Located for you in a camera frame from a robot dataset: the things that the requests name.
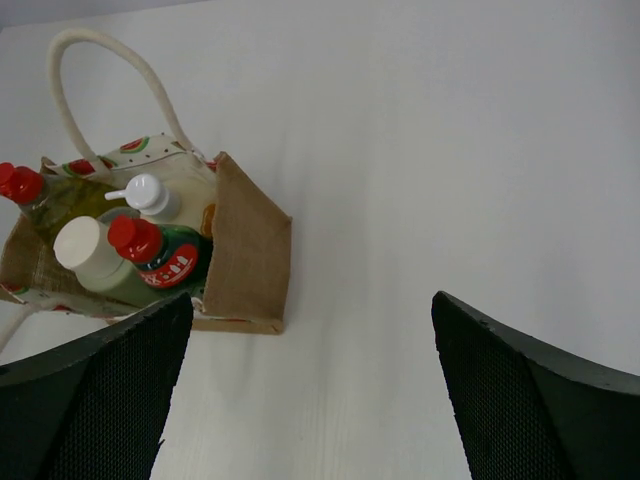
white bottle cap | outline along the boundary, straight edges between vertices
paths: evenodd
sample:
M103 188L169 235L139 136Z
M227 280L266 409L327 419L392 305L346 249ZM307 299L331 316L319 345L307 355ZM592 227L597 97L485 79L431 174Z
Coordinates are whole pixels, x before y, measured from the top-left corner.
M115 272L124 259L109 245L106 225L91 217L76 217L67 223L53 243L60 265L78 275L105 278Z
M172 192L154 175L136 175L124 190L105 194L107 200L124 198L131 208L153 218L157 223L169 223L180 212L180 196Z

bag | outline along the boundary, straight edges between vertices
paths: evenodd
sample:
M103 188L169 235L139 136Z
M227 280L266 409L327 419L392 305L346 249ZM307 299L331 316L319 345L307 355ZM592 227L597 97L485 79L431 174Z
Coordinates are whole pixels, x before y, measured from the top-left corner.
M60 78L67 47L78 42L100 45L128 61L146 80L175 138L142 137L106 155L96 155L69 110ZM165 179L175 173L209 181L217 190L211 223L214 253L202 301L194 299L194 329L278 334L289 283L291 218L278 208L226 153L207 162L187 138L167 93L151 67L133 50L105 34L69 29L52 41L48 54L51 92L71 141L84 157L64 165L43 158L42 171L79 176L124 188L129 179L149 172ZM0 285L22 303L112 318L137 309L85 290L75 274L64 269L53 251L20 217L0 262Z

white table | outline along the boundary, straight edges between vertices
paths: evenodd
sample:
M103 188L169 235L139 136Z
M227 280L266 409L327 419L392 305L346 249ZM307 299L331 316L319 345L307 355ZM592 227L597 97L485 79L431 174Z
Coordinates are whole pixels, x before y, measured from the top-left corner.
M88 26L146 57L196 144L295 218L287 332L192 334L153 479L468 479L439 289L640 374L632 3L219 0L3 30L2 160L77 158L44 59ZM166 129L124 62L65 60L96 150ZM0 215L4 240L17 212ZM101 326L38 315L0 362Z

white bottle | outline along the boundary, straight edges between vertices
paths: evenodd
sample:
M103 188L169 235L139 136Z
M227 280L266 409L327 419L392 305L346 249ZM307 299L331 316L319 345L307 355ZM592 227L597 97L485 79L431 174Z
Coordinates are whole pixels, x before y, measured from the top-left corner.
M107 200L124 198L141 218L161 225L182 225L211 238L215 189L193 178L180 176L161 182L154 175L136 175L124 190L109 192Z
M144 283L133 264L109 244L107 232L107 226L94 218L74 218L55 239L56 259L92 292L135 307L160 300L162 296Z

plastic bottle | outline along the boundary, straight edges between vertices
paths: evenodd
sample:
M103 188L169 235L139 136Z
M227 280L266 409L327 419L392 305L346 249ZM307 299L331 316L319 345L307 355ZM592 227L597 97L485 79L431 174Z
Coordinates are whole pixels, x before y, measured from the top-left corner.
M151 223L189 227L211 238L215 189L201 181L177 176L163 183L154 175L142 173L133 177L127 188L107 193L105 198L124 198Z
M126 208L122 200L105 200L104 195L113 190L103 183L0 164L0 195L18 204L36 233L50 246L70 220L83 215L95 218L114 208Z
M76 274L87 290L135 307L146 307L162 298L149 288L131 262L124 260L107 241L108 227L91 217L67 223L53 244L60 265Z
M207 279L213 242L195 230L154 225L122 215L111 223L108 240L122 258L136 266L151 288L167 295L179 291L200 295Z

